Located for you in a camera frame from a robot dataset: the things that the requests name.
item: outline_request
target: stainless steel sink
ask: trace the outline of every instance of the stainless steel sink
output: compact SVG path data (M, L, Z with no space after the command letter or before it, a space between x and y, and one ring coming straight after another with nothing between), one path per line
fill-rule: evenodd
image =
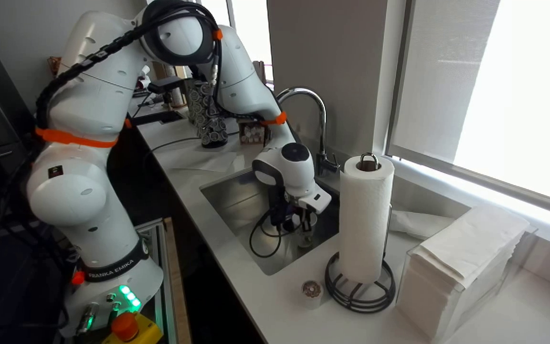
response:
M338 233L338 194L326 185L320 186L332 195L332 201L318 216L317 224L314 226L312 245L300 248L297 235L287 235L282 238L277 253L269 258L260 258L249 248L249 235L254 225L269 209L267 185L259 182L253 172L246 172L203 187L201 191L256 264L260 266L262 272L270 276ZM275 229L268 219L264 223L264 229L268 233L275 234ZM277 238L267 237L258 229L253 237L253 247L256 252L266 255L277 247Z

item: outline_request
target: wall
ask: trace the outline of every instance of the wall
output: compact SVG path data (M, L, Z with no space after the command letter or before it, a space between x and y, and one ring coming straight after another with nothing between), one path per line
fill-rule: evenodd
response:
M384 42L391 45L384 39L386 10L396 3L404 7L404 0L267 2L275 93L291 86L316 91L327 106L328 146L335 151L357 155L372 150L374 141L384 142L389 111L378 111L377 102L383 89L393 88L393 78L390 86L379 80L384 47L389 49ZM403 11L391 13L390 26L398 22L402 27ZM398 50L399 44L385 53L396 59ZM283 107L302 138L318 139L312 100L295 97ZM381 126L378 139L376 124Z
M61 56L85 11L134 18L145 0L0 0L0 60L30 111L52 80L46 59Z

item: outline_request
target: white countertop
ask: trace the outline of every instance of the white countertop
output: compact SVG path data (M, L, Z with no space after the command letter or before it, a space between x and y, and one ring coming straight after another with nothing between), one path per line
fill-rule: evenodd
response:
M129 108L134 113L135 104ZM145 108L140 115L150 111ZM193 137L196 129L186 120L159 122L139 127L151 148L170 141ZM229 132L237 131L234 122ZM264 339L272 344L288 343L426 343L425 338L404 318L394 304L383 312L361 315L350 312L325 296L322 305L310 311L296 301L301 284L309 279L323 282L328 259L338 251L338 236L272 276L265 275L207 201L200 188L247 170L260 146L240 146L236 135L220 151L236 152L227 172L177 170L180 150L201 150L199 140L166 146L155 152L162 170L177 192L186 211L220 265L236 295ZM418 241L391 233L386 261L399 284L404 255ZM465 323L450 344L545 343L550 342L550 283L521 270L491 302Z

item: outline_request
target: stack of napkins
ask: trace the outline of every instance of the stack of napkins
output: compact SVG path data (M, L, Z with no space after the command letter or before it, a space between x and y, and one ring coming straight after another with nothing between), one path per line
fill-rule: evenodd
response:
M494 288L529 223L492 205L472 208L406 262L397 307L433 342Z

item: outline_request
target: chrome faucet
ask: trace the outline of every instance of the chrome faucet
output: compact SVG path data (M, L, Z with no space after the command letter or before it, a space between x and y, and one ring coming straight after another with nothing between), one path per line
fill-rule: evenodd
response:
M337 163L337 158L332 155L334 162L328 160L326 153L326 106L317 93L306 87L290 87L286 88L277 94L277 102L282 104L286 99L297 94L304 94L310 96L315 104L319 107L319 152L315 157L315 168L317 169L317 175L323 176L324 170L330 172L336 172L340 165Z

